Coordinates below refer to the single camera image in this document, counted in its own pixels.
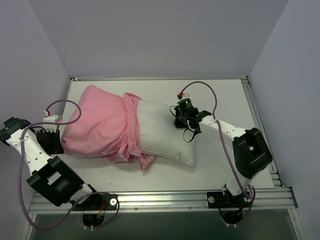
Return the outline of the white pillow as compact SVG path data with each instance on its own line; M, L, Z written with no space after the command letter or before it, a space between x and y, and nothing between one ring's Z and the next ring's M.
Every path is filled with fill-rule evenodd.
M205 157L217 155L215 139L201 134L188 143L191 132L175 128L170 106L161 102L139 100L136 109L140 129L140 149L147 155L161 157L190 168Z

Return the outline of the pink pillowcase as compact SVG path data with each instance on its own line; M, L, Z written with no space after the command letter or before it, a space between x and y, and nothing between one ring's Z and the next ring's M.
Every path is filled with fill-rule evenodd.
M137 107L141 98L133 93L119 96L94 85L83 91L61 137L66 155L102 158L113 163L138 159L145 170L152 157L140 149Z

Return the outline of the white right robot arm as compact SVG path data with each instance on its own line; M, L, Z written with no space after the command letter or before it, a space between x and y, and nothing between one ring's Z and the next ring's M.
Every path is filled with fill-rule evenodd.
M219 139L233 173L233 178L223 187L222 200L227 206L234 206L240 196L253 200L252 180L272 161L273 156L262 132L253 127L244 129L219 120L215 113L195 107L174 106L175 122L178 128L185 127L193 135L206 134Z

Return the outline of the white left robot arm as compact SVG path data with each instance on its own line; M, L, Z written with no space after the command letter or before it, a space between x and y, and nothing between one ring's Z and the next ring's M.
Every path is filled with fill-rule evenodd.
M15 148L26 162L30 177L28 185L59 207L79 201L88 209L100 206L101 197L86 184L59 155L64 153L60 141L58 115L47 116L35 126L25 119L11 117L0 131L0 140Z

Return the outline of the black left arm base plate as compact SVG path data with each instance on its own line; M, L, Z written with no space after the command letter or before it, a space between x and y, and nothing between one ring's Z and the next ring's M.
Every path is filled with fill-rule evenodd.
M117 209L117 199L116 194L93 194L86 196L84 200L76 204L74 211L114 211Z

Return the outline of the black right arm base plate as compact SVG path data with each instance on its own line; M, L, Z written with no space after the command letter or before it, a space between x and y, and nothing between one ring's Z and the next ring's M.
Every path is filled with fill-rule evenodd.
M206 193L206 198L210 209L246 208L249 206L243 193L233 196L228 190L209 191Z

